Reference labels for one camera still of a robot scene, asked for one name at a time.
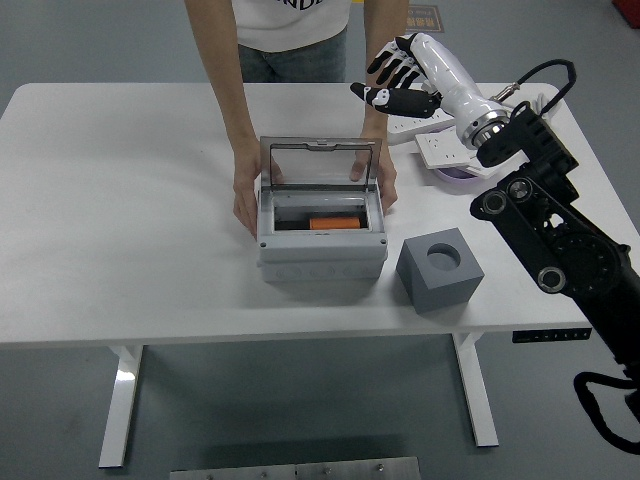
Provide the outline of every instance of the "table leg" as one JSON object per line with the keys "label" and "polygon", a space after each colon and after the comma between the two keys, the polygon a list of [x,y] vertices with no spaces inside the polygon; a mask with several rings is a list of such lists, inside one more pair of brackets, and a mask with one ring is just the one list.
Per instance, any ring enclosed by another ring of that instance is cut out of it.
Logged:
{"label": "table leg", "polygon": [[452,336],[476,445],[478,447],[496,447],[498,446],[498,435],[493,424],[491,407],[475,346],[482,333],[453,333]]}
{"label": "table leg", "polygon": [[142,349],[142,345],[111,347],[113,353],[120,358],[120,362],[113,384],[111,407],[100,454],[100,468],[122,467],[124,463]]}

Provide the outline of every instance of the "floor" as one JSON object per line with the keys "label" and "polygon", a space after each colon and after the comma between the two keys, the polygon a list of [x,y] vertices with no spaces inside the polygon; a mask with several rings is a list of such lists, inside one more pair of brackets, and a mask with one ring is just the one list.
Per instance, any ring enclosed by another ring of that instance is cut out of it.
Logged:
{"label": "floor", "polygon": [[[575,62],[567,103],[639,227],[640,31],[608,0],[438,6],[445,32],[436,38],[476,81]],[[350,81],[363,77],[361,21],[355,4]],[[0,112],[29,82],[206,81],[178,0],[0,0],[0,66]],[[640,458],[598,436],[572,389],[582,370],[620,375],[598,338],[514,345],[509,333],[486,334],[478,354],[497,448],[474,445],[448,336],[150,347],[125,466],[99,470],[116,357],[107,348],[0,351],[0,478],[168,479],[389,456],[418,457],[425,480],[638,478]],[[622,396],[596,392],[611,427],[640,438]]]}

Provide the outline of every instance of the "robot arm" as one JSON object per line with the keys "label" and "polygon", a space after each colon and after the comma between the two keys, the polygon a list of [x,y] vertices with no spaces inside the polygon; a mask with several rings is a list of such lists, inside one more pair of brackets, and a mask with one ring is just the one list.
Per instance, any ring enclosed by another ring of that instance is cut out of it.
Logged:
{"label": "robot arm", "polygon": [[[554,64],[567,67],[568,84],[540,114],[524,102],[508,115],[500,101]],[[628,380],[582,373],[574,385],[600,434],[617,448],[640,454],[640,442],[620,438],[607,428],[595,397],[586,388],[592,382],[633,390],[625,401],[640,422],[640,277],[631,266],[629,247],[614,242],[571,206],[578,193],[566,175],[578,162],[542,119],[575,83],[573,64],[565,60],[542,64],[492,99],[482,97],[445,47],[422,33],[387,44],[369,73],[380,67],[378,82],[391,77],[389,88],[351,87],[376,109],[426,118],[441,106],[455,118],[460,141],[478,149],[478,160],[485,167],[498,165],[520,150],[526,154],[528,162],[473,200],[471,214],[493,223],[542,291],[572,298],[615,360],[625,366]],[[408,89],[418,72],[427,78],[423,90]]]}

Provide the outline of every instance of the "orange battery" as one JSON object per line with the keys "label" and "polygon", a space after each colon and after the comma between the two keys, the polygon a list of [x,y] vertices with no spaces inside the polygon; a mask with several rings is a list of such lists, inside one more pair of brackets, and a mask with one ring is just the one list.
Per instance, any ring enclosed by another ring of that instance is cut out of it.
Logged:
{"label": "orange battery", "polygon": [[310,230],[337,230],[344,228],[360,228],[358,217],[327,217],[309,220]]}

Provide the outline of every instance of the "transparent lid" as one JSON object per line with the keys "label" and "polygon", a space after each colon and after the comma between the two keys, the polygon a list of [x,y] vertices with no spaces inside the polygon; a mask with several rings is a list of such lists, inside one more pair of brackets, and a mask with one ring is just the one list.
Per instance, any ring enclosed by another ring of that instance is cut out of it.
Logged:
{"label": "transparent lid", "polygon": [[363,138],[261,137],[261,187],[371,189],[375,186],[381,143],[379,139]]}

